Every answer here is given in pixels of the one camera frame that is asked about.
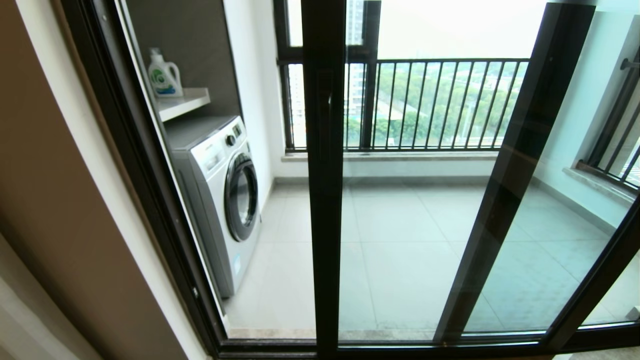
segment tiled floor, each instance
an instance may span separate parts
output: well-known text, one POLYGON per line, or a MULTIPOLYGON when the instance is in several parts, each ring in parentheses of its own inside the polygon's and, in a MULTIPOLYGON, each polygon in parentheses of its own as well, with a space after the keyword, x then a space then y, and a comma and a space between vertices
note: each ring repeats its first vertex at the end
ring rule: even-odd
MULTIPOLYGON (((430 339, 451 290, 484 186, 351 182, 342 205, 343 339, 430 339)), ((314 337, 306 185, 276 185, 252 263, 225 301, 231 337, 314 337)), ((467 331, 548 327, 608 235, 536 187, 528 189, 467 331)), ((588 318, 621 321, 638 305, 639 258, 588 318)))

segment front-load washing machine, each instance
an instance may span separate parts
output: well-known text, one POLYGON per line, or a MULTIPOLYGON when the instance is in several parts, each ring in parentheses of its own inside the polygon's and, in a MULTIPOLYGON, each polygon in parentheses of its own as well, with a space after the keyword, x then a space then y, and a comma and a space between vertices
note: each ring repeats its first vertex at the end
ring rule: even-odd
POLYGON ((164 123, 173 167, 219 295, 236 293, 257 242, 258 182, 240 117, 164 123))

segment white shelf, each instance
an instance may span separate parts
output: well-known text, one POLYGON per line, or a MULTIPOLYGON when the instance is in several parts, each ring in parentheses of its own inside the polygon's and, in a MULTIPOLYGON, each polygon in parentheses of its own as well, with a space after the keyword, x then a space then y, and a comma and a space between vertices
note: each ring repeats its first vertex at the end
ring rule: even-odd
POLYGON ((159 97, 157 98, 160 120, 165 122, 174 117, 188 113, 201 106, 209 104, 209 89, 207 88, 184 88, 183 97, 159 97))

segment railing bar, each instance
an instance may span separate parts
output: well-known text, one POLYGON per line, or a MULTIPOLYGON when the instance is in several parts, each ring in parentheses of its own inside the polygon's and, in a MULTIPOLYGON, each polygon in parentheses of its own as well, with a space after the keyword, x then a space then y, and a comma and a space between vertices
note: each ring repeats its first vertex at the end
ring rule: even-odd
POLYGON ((621 180, 623 182, 627 181, 627 176, 629 176, 629 174, 631 173, 631 169, 634 167, 634 165, 636 164, 636 161, 638 160, 638 156, 640 156, 640 145, 638 146, 638 148, 636 149, 636 152, 634 153, 634 157, 631 158, 631 162, 629 162, 629 166, 627 167, 627 169, 625 170, 625 174, 622 175, 621 180))
POLYGON ((360 91, 360 94, 362 96, 362 99, 360 100, 360 138, 362 137, 362 123, 364 122, 364 91, 366 89, 365 85, 367 82, 367 77, 365 76, 365 74, 367 73, 367 69, 365 68, 365 66, 369 66, 366 63, 362 64, 362 90, 360 91))
POLYGON ((406 77, 406 90, 404 91, 404 109, 402 110, 402 123, 400 125, 400 140, 398 141, 398 149, 402 146, 402 135, 404 133, 404 117, 406 115, 407 96, 409 95, 409 83, 411 81, 411 67, 413 63, 409 63, 409 74, 406 77))
POLYGON ((293 132, 293 109, 291 108, 291 73, 289 72, 289 65, 287 66, 287 88, 289 93, 289 127, 291 129, 291 146, 296 148, 296 141, 293 132))
POLYGON ((455 62, 509 62, 529 61, 528 58, 441 58, 441 59, 378 59, 378 63, 455 63, 455 62))
POLYGON ((394 63, 394 77, 391 80, 391 99, 389 99, 389 118, 387 119, 387 137, 385 137, 385 149, 389 147, 389 130, 391 130, 391 110, 394 104, 394 87, 396 87, 396 63, 394 63))
POLYGON ((373 129, 371 129, 373 133, 373 140, 371 140, 373 145, 371 148, 376 147, 376 120, 378 119, 378 97, 380 96, 380 72, 382 71, 382 64, 378 64, 376 67, 378 70, 378 81, 376 82, 376 107, 373 109, 373 129))
POLYGON ((495 94, 498 93, 498 86, 500 86, 500 80, 502 79, 502 71, 504 70, 504 62, 500 64, 500 71, 498 71, 498 80, 495 82, 495 89, 493 89, 493 95, 491 96, 491 102, 489 103, 489 110, 486 112, 486 118, 484 119, 484 127, 482 128, 482 133, 480 134, 480 140, 478 141, 478 149, 482 145, 482 140, 484 139, 484 132, 486 131, 487 126, 489 125, 489 118, 491 117, 491 111, 493 111, 493 103, 495 102, 495 94))
POLYGON ((629 123, 627 124, 627 128, 625 129, 625 132, 622 134, 622 138, 620 139, 620 141, 616 145, 616 149, 614 150, 613 155, 611 155, 611 160, 609 160, 609 163, 607 164, 607 167, 605 168, 605 172, 608 173, 611 170, 611 167, 613 166, 613 163, 616 161, 616 158, 620 154, 620 151, 622 150, 622 147, 624 146, 625 142, 627 141, 627 137, 629 136, 629 133, 631 132, 631 129, 636 124, 636 120, 637 120, 639 114, 640 114, 640 102, 636 106, 636 110, 634 110, 634 114, 631 116, 631 119, 629 120, 629 123))
POLYGON ((433 105, 431 106, 431 114, 429 116, 429 126, 427 127, 427 140, 424 142, 424 148, 427 149, 429 145, 429 136, 431 135, 431 122, 433 121, 433 112, 436 109, 436 99, 438 99, 438 88, 440 88, 440 76, 442 75, 442 66, 444 63, 440 63, 440 69, 438 69, 438 81, 436 81, 436 92, 433 94, 433 105))
POLYGON ((520 67, 520 62, 516 63, 516 69, 513 71, 513 77, 511 78, 511 84, 509 85, 509 91, 507 91, 507 98, 504 101, 504 106, 502 107, 502 112, 500 113, 500 120, 498 120, 498 127, 495 129, 495 134, 493 134, 493 142, 491 143, 491 148, 495 147, 495 141, 498 139, 498 133, 500 132, 500 126, 502 126, 502 119, 504 118, 504 113, 507 111, 507 105, 509 104, 509 98, 511 97, 511 90, 513 89, 513 84, 515 84, 516 76, 518 75, 518 68, 520 67))
POLYGON ((460 129, 460 120, 462 120, 462 113, 465 111, 465 102, 467 101, 467 90, 469 90, 469 83, 471 82, 471 73, 474 71, 476 62, 472 61, 469 66, 469 76, 467 76, 467 85, 465 85, 465 93, 462 95, 462 105, 460 106, 460 113, 458 114, 458 122, 456 123, 456 131, 453 133, 453 141, 451 142, 451 148, 456 146, 456 139, 458 138, 458 130, 460 129))
POLYGON ((484 90, 484 80, 486 79, 486 73, 489 71, 490 62, 486 63, 484 67, 484 75, 482 76, 482 81, 480 82, 480 90, 478 90, 478 97, 476 99, 476 108, 474 109, 474 116, 471 118, 471 126, 469 126, 469 132, 467 133, 467 141, 465 142, 465 147, 469 146, 469 138, 471 137, 471 131, 474 129, 474 123, 476 122, 476 114, 478 112, 478 108, 480 108, 480 98, 482 97, 482 92, 484 90))
POLYGON ((420 99, 418 100, 418 114, 415 116, 415 128, 413 129, 413 141, 411 142, 411 148, 415 148, 415 137, 418 135, 418 124, 420 122, 420 107, 422 106, 422 93, 424 91, 424 78, 427 75, 427 63, 424 63, 424 69, 422 70, 422 84, 420 86, 420 99))
POLYGON ((344 119, 347 122, 347 129, 344 134, 344 147, 349 147, 349 93, 351 91, 349 80, 351 80, 351 64, 347 64, 347 112, 344 119))
POLYGON ((447 108, 444 111, 444 120, 442 121, 442 130, 440 131, 440 139, 438 140, 438 149, 442 147, 442 137, 444 136, 444 127, 447 125, 447 117, 449 116, 449 105, 451 105, 451 95, 453 94, 453 87, 456 84, 456 76, 458 76, 458 65, 453 69, 453 79, 451 80, 451 89, 449 89, 449 99, 447 100, 447 108))

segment sliding glass door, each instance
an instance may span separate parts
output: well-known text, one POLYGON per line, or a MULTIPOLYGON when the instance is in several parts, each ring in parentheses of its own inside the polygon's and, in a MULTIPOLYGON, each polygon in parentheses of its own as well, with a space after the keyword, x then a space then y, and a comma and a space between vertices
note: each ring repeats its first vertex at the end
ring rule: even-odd
POLYGON ((595 10, 302 1, 321 351, 561 348, 582 322, 637 320, 637 192, 573 168, 638 21, 595 10), (627 264, 632 288, 598 304, 627 264))

